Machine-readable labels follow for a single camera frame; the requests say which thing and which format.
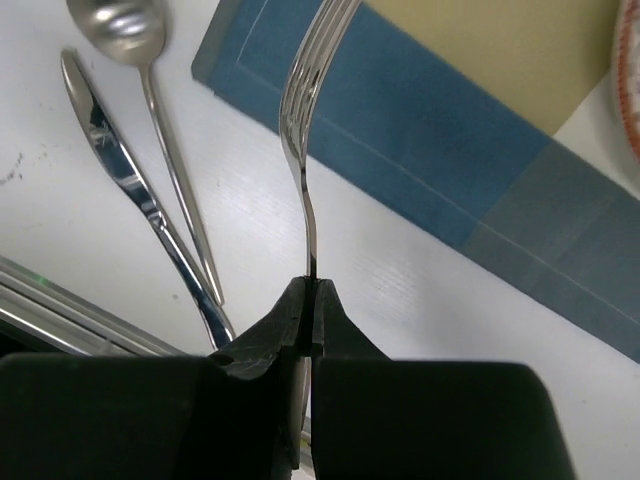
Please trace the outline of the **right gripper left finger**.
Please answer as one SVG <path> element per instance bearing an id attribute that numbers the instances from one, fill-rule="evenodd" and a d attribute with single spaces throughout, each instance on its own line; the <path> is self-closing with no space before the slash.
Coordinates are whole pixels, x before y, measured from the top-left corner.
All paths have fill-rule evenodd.
<path id="1" fill-rule="evenodd" d="M 210 356 L 76 353 L 1 323 L 5 479 L 287 479 L 300 465 L 306 281 Z"/>

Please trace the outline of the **blue beige checked placemat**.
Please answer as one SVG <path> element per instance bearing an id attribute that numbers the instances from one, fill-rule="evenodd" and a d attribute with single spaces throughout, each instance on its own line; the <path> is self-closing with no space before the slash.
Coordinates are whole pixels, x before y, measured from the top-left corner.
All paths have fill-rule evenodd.
<path id="1" fill-rule="evenodd" d="M 638 358 L 638 201 L 368 6 L 331 64 L 309 152 Z"/>

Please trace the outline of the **silver table knife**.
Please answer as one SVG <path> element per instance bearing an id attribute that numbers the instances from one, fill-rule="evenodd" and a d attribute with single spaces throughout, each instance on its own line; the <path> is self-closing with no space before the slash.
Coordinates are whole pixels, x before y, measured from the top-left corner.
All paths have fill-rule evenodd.
<path id="1" fill-rule="evenodd" d="M 180 238 L 135 157 L 94 92 L 76 51 L 60 54 L 66 90 L 87 142 L 108 176 L 141 212 L 175 266 L 198 311 L 214 349 L 230 344 L 235 332 L 196 261 Z"/>

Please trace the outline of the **floral patterned ceramic plate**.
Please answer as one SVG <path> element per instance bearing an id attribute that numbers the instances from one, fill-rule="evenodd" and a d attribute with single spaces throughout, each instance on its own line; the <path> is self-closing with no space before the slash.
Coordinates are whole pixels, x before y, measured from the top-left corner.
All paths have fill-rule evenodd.
<path id="1" fill-rule="evenodd" d="M 621 1 L 611 52 L 614 111 L 627 146 L 639 162 L 639 2 Z"/>

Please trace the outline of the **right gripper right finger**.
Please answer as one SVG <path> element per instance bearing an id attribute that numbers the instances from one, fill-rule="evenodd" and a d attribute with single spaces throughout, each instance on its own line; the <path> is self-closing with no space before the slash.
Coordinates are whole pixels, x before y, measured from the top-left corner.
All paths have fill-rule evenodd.
<path id="1" fill-rule="evenodd" d="M 331 281 L 314 300 L 312 458 L 320 479 L 572 479 L 550 395 L 518 363 L 393 360 Z"/>

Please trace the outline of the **silver fork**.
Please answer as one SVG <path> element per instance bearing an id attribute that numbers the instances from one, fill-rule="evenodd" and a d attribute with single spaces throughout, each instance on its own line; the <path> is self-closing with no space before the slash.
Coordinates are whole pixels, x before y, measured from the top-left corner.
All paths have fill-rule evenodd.
<path id="1" fill-rule="evenodd" d="M 344 316 L 335 286 L 317 277 L 318 235 L 307 181 L 312 117 L 320 90 L 340 42 L 360 6 L 358 1 L 324 1 L 308 27 L 289 70 L 279 107 L 279 136 L 302 206 L 306 231 L 306 275 L 287 289 L 294 331 L 280 353 L 282 412 L 273 479 L 290 479 L 300 467 L 300 446 L 311 367 L 324 354 L 325 326 Z"/>

